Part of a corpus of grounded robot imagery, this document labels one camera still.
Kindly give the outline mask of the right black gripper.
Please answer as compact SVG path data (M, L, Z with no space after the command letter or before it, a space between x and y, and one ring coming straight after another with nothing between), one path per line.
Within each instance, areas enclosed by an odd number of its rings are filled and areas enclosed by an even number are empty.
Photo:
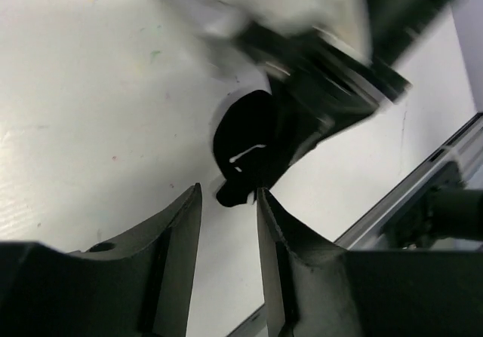
M401 30L382 30L374 39L375 52L366 66L329 45L314 29L282 38L252 24L235 45L263 67L273 96L292 96L318 120L318 145L371 117L384 101L399 100L408 89L394 65L412 45L410 37Z

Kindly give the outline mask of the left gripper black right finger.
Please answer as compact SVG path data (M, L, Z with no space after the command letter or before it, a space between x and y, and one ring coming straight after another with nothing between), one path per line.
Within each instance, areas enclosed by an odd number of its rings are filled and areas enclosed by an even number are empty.
M480 336L482 254L346 250L257 193L270 336Z

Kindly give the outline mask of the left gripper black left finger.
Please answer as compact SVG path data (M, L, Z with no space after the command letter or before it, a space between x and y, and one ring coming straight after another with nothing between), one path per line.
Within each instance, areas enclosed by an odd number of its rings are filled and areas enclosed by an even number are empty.
M1 245L3 336L183 336L202 218L193 185L84 252Z

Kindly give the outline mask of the black white striped sock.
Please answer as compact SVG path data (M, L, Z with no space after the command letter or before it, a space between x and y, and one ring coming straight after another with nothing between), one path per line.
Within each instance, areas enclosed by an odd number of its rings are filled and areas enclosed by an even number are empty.
M245 204L258 188L271 188L321 139L318 120L287 94L252 91L224 114L213 139L226 181L216 194L225 207Z

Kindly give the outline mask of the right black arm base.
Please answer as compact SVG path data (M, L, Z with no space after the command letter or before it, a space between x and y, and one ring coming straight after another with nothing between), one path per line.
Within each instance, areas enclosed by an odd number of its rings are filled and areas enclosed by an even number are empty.
M429 248L445 238L482 240L482 190L468 189L447 162L383 226L389 247Z

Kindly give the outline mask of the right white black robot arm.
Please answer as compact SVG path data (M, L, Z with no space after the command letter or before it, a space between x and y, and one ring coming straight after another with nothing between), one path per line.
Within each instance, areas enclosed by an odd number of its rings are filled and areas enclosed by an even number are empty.
M214 148L251 161L292 164L324 139L399 100L408 81L393 66L450 0L369 0L369 64L330 44L317 29L277 35L252 23L236 39L266 67L269 91L255 90L226 112Z

